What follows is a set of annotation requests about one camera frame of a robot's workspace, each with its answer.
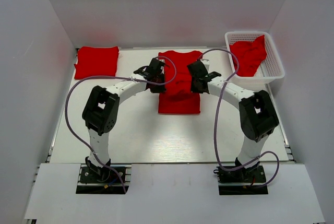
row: white table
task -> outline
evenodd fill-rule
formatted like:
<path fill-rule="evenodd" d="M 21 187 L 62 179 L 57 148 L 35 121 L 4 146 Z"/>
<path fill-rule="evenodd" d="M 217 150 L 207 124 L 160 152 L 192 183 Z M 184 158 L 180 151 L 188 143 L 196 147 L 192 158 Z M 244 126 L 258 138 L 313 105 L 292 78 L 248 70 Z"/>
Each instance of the white table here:
<path fill-rule="evenodd" d="M 159 52 L 170 49 L 129 49 L 121 50 L 117 75 L 128 77 L 137 68 L 148 65 Z M 174 49 L 178 52 L 206 49 Z M 228 55 L 213 51 L 205 55 L 210 60 L 210 71 L 223 77 L 231 74 Z M 73 92 L 69 103 L 69 120 L 73 129 L 82 138 L 89 140 L 85 122 L 81 118 L 91 89 L 99 85 L 110 86 L 117 80 L 89 80 L 80 84 Z M 265 86 L 255 87 L 266 90 Z M 200 115 L 159 115 L 158 94 L 142 92 L 119 108 L 117 123 L 110 132 L 109 154 L 112 163 L 159 163 L 159 162 L 215 162 L 213 149 L 213 122 L 218 98 L 201 95 Z M 218 129 L 220 158 L 234 162 L 240 152 L 244 134 L 240 128 L 239 112 L 223 101 L 221 104 Z M 268 138 L 263 151 L 272 150 L 281 161 L 287 161 L 284 138 L 280 126 Z M 53 147 L 50 163 L 84 163 L 89 150 L 68 130 L 64 114 Z M 274 161 L 264 156 L 262 161 Z"/>
<path fill-rule="evenodd" d="M 283 164 L 268 195 L 220 196 L 214 164 L 134 164 L 126 195 L 75 194 L 80 164 L 41 164 L 25 219 L 37 224 L 311 224 L 324 217 L 303 164 Z M 264 164 L 267 178 L 276 169 Z"/>

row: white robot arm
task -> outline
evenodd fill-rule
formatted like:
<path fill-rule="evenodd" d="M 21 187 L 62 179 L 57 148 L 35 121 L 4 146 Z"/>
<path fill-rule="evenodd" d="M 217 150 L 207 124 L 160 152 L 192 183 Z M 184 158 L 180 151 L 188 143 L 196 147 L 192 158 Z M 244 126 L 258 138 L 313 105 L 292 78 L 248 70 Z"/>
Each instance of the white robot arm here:
<path fill-rule="evenodd" d="M 109 132 L 117 120 L 118 106 L 139 92 L 150 89 L 152 93 L 165 91 L 164 85 L 152 85 L 138 80 L 164 83 L 163 67 L 165 63 L 153 58 L 149 66 L 134 71 L 130 80 L 121 81 L 107 88 L 95 86 L 88 98 L 82 118 L 86 123 L 90 136 L 90 146 L 99 160 L 110 166 L 108 153 Z M 109 170 L 100 164 L 91 152 L 86 157 L 86 165 L 101 179 L 109 174 Z"/>
<path fill-rule="evenodd" d="M 225 80 L 219 73 L 208 73 L 208 64 L 204 64 L 204 60 L 188 65 L 188 69 L 192 76 L 192 92 L 206 92 L 220 97 Z M 260 156 L 268 136 L 278 126 L 279 120 L 266 91 L 253 92 L 229 82 L 223 100 L 239 110 L 241 128 L 245 134 L 243 146 L 235 159 L 238 167 Z M 244 171 L 250 171 L 258 164 L 258 160 L 247 164 Z"/>
<path fill-rule="evenodd" d="M 118 106 L 147 89 L 151 92 L 164 92 L 164 86 L 135 81 L 144 78 L 164 82 L 163 66 L 162 61 L 154 58 L 148 67 L 135 71 L 130 81 L 121 81 L 107 88 L 93 88 L 82 117 L 89 131 L 90 145 L 103 164 L 109 166 L 111 163 L 108 153 L 109 131 L 116 123 Z M 217 72 L 208 73 L 208 60 L 198 60 L 188 65 L 188 69 L 192 76 L 192 92 L 220 96 L 224 79 Z M 278 118 L 269 94 L 265 91 L 253 92 L 228 83 L 223 99 L 240 112 L 241 128 L 245 134 L 241 152 L 235 160 L 235 165 L 240 166 L 260 155 L 266 139 L 279 123 Z M 86 165 L 102 178 L 109 173 L 108 169 L 96 161 L 93 153 L 86 157 Z M 245 166 L 244 170 L 250 171 L 257 166 L 258 161 L 255 161 Z"/>

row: red garment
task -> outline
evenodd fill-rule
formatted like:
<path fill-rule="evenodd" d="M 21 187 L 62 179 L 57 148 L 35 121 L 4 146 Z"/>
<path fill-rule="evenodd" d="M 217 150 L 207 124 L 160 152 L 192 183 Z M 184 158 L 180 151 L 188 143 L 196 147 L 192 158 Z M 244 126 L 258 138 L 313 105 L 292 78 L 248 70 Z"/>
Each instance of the red garment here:
<path fill-rule="evenodd" d="M 237 74 L 243 77 L 253 77 L 261 62 L 267 57 L 265 36 L 257 37 L 254 42 L 237 41 L 233 45 L 230 45 L 230 50 L 239 61 L 239 71 Z"/>
<path fill-rule="evenodd" d="M 159 53 L 159 56 L 166 56 L 174 62 L 177 73 L 175 79 L 171 83 L 165 85 L 166 92 L 159 95 L 158 113 L 200 113 L 200 97 L 198 93 L 192 93 L 190 91 L 192 77 L 187 65 L 195 62 L 201 54 L 202 53 L 199 51 L 192 51 L 190 53 L 167 51 Z M 165 62 L 165 81 L 168 81 L 173 78 L 175 72 L 172 63 L 166 59 Z"/>
<path fill-rule="evenodd" d="M 84 46 L 78 51 L 78 64 L 74 64 L 75 79 L 95 75 L 115 76 L 117 70 L 118 47 L 90 48 Z"/>

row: white wall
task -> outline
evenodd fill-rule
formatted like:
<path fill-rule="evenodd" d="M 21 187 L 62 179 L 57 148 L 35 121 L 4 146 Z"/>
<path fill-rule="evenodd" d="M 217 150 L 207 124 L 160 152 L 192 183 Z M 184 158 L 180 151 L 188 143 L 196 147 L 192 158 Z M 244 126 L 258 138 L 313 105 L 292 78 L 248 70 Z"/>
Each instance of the white wall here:
<path fill-rule="evenodd" d="M 206 46 L 269 30 L 284 0 L 50 0 L 75 47 Z"/>
<path fill-rule="evenodd" d="M 284 128 L 334 223 L 334 0 L 286 0 L 270 33 L 286 72 L 272 86 Z"/>
<path fill-rule="evenodd" d="M 49 0 L 0 0 L 0 223 L 21 223 L 74 54 Z"/>

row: red towel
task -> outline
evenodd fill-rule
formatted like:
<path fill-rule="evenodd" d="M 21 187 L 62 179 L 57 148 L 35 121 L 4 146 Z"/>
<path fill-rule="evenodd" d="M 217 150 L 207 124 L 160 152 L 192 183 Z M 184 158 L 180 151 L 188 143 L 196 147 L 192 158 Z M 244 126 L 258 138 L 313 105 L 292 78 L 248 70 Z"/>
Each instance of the red towel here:
<path fill-rule="evenodd" d="M 165 86 L 166 92 L 159 95 L 158 113 L 200 113 L 200 97 L 198 93 L 192 93 L 190 91 L 192 77 L 188 71 L 187 65 L 195 62 L 201 54 L 202 53 L 199 51 L 192 51 L 190 53 L 167 51 L 159 53 L 159 56 L 166 56 L 174 62 L 177 74 L 175 79 Z M 165 81 L 168 81 L 173 78 L 175 72 L 170 61 L 165 59 L 165 62 Z"/>
<path fill-rule="evenodd" d="M 117 70 L 118 47 L 90 48 L 84 46 L 78 51 L 78 64 L 74 64 L 75 79 L 95 75 L 115 76 Z"/>
<path fill-rule="evenodd" d="M 237 41 L 233 45 L 230 45 L 230 49 L 239 61 L 239 71 L 237 74 L 243 77 L 253 77 L 261 62 L 267 57 L 264 35 L 257 37 L 254 42 Z"/>

